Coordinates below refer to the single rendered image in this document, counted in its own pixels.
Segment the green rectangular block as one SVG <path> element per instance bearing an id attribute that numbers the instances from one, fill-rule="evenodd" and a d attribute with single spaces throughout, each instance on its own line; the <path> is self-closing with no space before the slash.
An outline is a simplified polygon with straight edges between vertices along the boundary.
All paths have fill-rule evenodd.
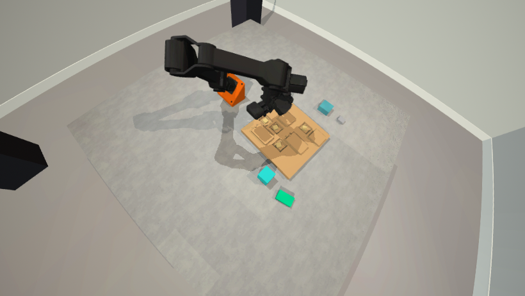
<path id="1" fill-rule="evenodd" d="M 286 206 L 291 207 L 294 197 L 290 196 L 288 193 L 284 192 L 283 190 L 279 190 L 276 199 L 282 203 L 284 203 Z"/>

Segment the cyan cube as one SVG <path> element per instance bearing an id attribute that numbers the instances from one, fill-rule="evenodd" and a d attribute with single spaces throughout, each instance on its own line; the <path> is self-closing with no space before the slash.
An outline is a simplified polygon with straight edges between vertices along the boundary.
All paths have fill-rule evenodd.
<path id="1" fill-rule="evenodd" d="M 267 185 L 275 175 L 276 174 L 270 168 L 265 166 L 263 170 L 258 174 L 257 178 L 265 185 Z"/>

